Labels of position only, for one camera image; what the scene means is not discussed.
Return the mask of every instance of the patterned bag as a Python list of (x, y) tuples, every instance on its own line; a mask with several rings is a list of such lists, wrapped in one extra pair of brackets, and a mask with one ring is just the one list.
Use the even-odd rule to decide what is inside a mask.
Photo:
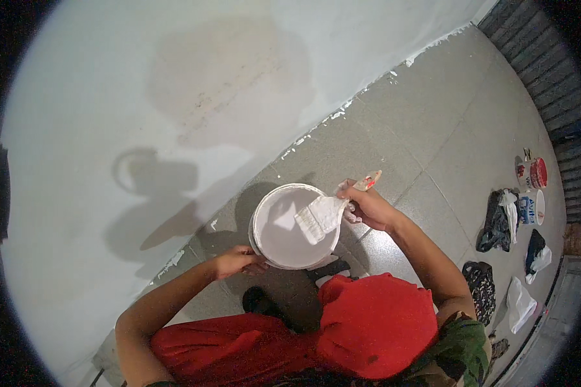
[(488, 326), (496, 306), (493, 267), (486, 262), (468, 261), (463, 266), (463, 275), (472, 292), (478, 321)]

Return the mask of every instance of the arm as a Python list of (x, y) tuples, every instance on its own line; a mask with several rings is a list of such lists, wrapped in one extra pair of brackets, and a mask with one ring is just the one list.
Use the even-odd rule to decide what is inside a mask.
[(432, 291), (433, 302), (439, 309), (439, 325), (459, 310), (476, 318), (465, 277), (418, 225), (374, 189), (362, 192), (351, 187), (339, 192), (338, 197), (356, 202), (355, 215), (366, 225), (387, 232), (400, 247), (422, 284)]
[(263, 258), (248, 246), (235, 246), (222, 255), (201, 263), (169, 283), (145, 294), (116, 321), (116, 347), (127, 385), (143, 387), (154, 382), (173, 381), (170, 372), (150, 349), (149, 339), (162, 329), (194, 296), (217, 279), (239, 271), (264, 271)]

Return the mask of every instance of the black shoe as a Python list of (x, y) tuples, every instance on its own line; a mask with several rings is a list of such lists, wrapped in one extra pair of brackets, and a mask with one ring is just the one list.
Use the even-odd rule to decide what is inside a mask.
[(293, 329), (290, 320), (282, 313), (278, 304), (273, 302), (260, 286), (253, 286), (245, 290), (243, 310), (245, 313), (257, 313), (279, 318), (288, 329)]
[(351, 270), (351, 266), (344, 259), (338, 258), (335, 261), (333, 261), (332, 263), (327, 264), (323, 267), (319, 267), (318, 269), (314, 269), (314, 270), (307, 270), (306, 269), (305, 272), (308, 275), (308, 278), (310, 279), (310, 281), (312, 281), (313, 283), (316, 283), (317, 280), (325, 277), (326, 275), (336, 275), (336, 274), (340, 273), (341, 271), (345, 271), (345, 270)]

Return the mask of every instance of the brush bristles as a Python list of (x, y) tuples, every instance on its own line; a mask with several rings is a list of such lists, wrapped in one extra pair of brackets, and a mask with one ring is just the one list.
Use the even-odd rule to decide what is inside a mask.
[(295, 214), (295, 221), (299, 225), (299, 228), (301, 228), (303, 236), (305, 236), (310, 244), (317, 244), (325, 239), (323, 228), (318, 225), (317, 220), (308, 207), (301, 209)]

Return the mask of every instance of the paint bucket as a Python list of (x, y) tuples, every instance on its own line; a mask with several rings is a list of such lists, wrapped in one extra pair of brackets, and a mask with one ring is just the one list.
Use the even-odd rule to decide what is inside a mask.
[(517, 166), (517, 178), (519, 184), (528, 190), (546, 187), (546, 164), (542, 158), (520, 162)]
[(541, 190), (520, 193), (519, 208), (523, 224), (542, 225), (545, 220), (545, 195)]
[(312, 245), (295, 222), (294, 215), (319, 196), (325, 193), (316, 187), (291, 183), (277, 187), (261, 200), (250, 220), (248, 237), (268, 264), (285, 270), (308, 269), (333, 252), (340, 226)]

